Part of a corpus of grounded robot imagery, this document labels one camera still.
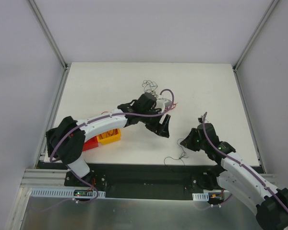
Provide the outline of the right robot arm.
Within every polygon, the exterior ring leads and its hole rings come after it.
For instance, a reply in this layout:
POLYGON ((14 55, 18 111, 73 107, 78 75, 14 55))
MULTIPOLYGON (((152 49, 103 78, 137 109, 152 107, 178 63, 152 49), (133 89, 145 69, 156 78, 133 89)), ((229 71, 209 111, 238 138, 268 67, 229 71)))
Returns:
POLYGON ((192 151, 202 150, 216 162, 197 179, 200 188, 229 191, 249 208, 263 230, 288 227, 288 189, 279 189, 246 164, 233 146, 219 140, 211 123, 192 128, 180 144, 192 151))

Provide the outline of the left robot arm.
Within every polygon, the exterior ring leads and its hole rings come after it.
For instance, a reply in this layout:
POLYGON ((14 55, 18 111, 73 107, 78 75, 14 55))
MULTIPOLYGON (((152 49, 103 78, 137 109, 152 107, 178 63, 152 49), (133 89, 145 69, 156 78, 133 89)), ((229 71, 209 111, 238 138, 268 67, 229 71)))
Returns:
POLYGON ((46 132, 49 160, 61 161, 76 174, 75 180, 80 186, 88 186, 92 175, 82 156, 84 143, 102 133, 139 122, 156 135, 168 138, 170 115, 167 112, 172 106, 172 100, 157 99, 145 92, 137 100, 120 104, 116 109, 93 118, 75 120, 67 116, 57 127, 46 132))

